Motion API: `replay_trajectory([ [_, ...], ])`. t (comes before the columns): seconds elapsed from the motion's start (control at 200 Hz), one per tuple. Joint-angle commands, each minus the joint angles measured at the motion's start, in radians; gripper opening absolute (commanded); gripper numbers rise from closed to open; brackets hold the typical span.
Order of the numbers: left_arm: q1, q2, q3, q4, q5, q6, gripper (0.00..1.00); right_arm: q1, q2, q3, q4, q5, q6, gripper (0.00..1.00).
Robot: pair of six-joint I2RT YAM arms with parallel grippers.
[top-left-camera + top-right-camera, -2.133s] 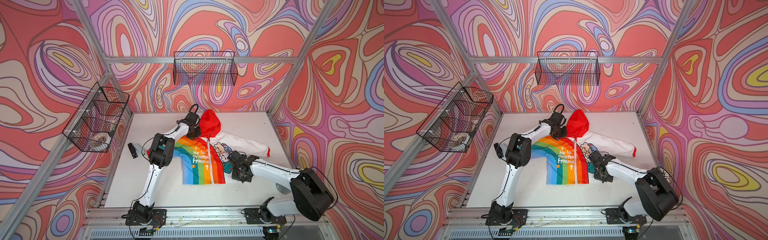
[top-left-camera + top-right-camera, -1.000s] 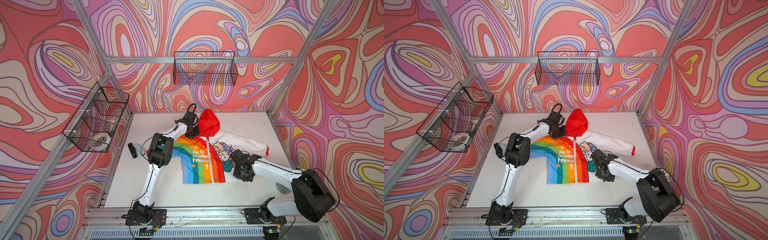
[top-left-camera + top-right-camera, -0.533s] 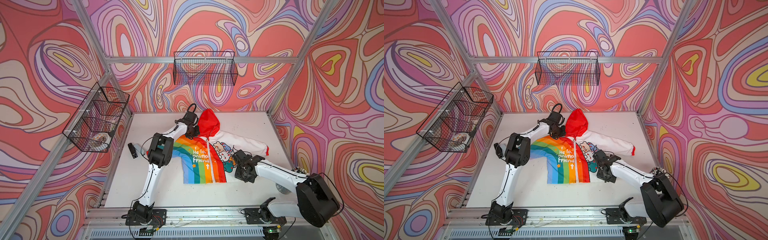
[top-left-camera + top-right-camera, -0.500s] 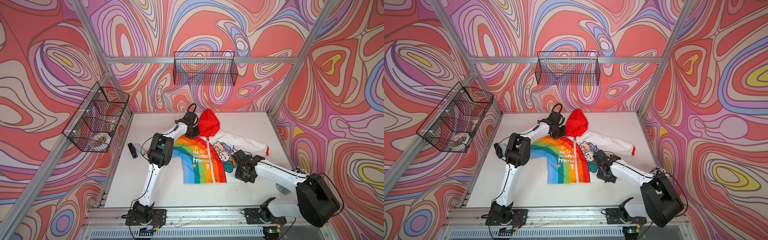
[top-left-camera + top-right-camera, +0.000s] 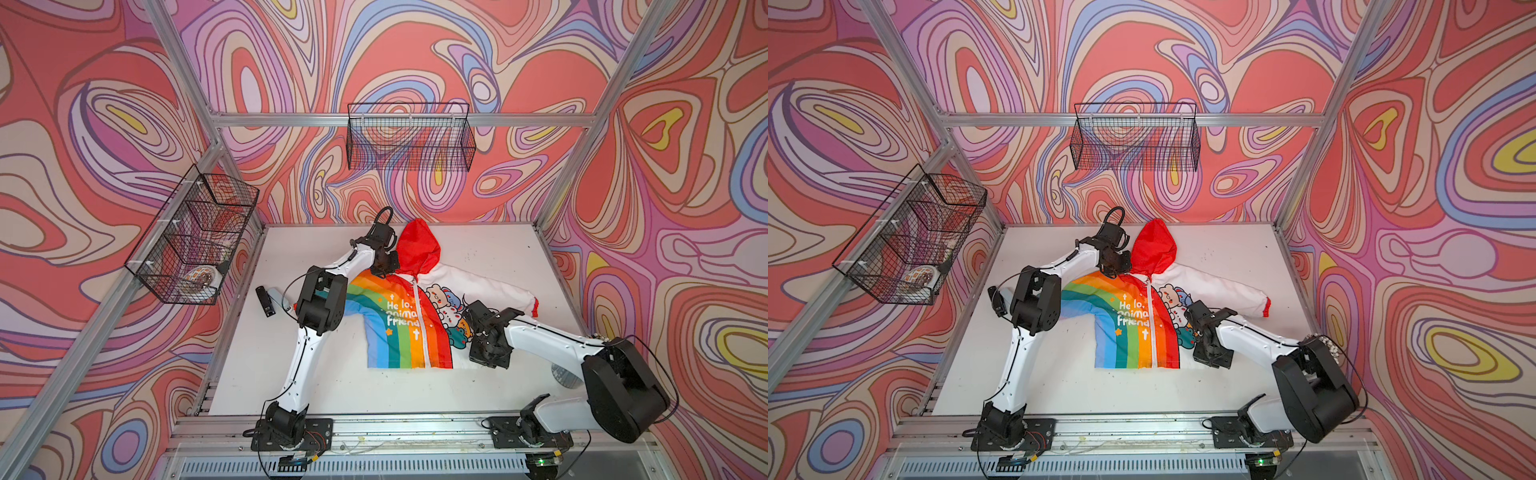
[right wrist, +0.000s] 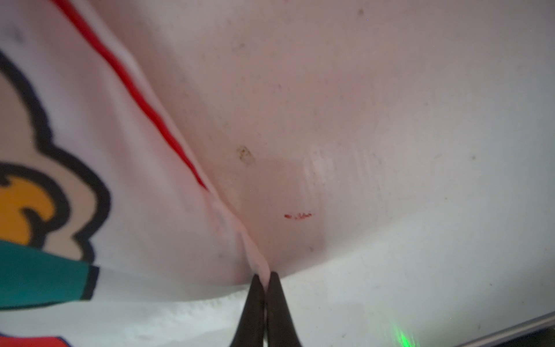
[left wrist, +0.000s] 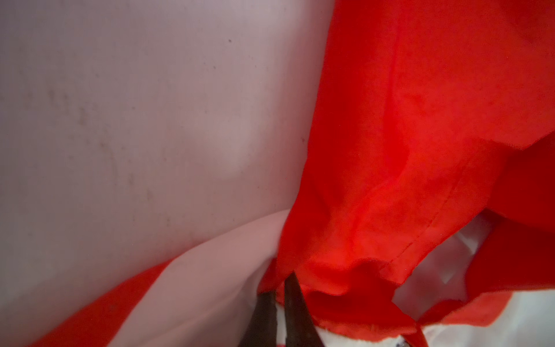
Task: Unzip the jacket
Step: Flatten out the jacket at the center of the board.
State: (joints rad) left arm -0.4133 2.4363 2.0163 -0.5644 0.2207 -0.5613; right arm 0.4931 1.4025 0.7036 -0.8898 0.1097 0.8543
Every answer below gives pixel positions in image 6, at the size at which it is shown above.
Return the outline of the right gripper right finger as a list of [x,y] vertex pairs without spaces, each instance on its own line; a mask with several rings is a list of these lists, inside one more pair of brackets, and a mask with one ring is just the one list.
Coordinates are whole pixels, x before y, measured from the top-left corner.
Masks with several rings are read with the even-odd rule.
[[269,347],[301,347],[283,286],[276,272],[270,273],[265,302],[267,343]]

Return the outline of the rainbow kids hooded jacket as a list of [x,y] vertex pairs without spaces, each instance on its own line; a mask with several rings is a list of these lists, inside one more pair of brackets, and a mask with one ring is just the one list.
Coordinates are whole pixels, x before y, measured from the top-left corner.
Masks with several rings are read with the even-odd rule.
[[1,3],[1,345],[230,325],[266,259],[86,1]]

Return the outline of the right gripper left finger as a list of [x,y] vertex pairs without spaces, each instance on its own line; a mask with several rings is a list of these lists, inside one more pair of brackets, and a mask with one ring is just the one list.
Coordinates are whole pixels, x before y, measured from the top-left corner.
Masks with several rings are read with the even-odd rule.
[[262,347],[264,325],[265,291],[260,277],[254,275],[230,347]]

